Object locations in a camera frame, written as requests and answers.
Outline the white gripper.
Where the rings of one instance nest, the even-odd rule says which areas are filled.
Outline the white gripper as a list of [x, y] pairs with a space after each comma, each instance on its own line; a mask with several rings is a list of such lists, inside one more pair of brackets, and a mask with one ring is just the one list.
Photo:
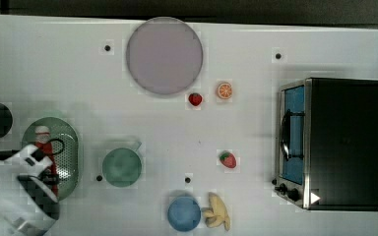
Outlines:
[[52, 160], [35, 145], [27, 145], [6, 160], [12, 166], [18, 166], [23, 174], [39, 176], [48, 169]]

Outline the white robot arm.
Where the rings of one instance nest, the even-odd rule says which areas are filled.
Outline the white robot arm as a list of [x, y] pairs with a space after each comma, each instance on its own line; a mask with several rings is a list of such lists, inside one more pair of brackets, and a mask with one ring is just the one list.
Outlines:
[[0, 236], [43, 236], [59, 219], [58, 199], [39, 179], [51, 165], [34, 145], [0, 151]]

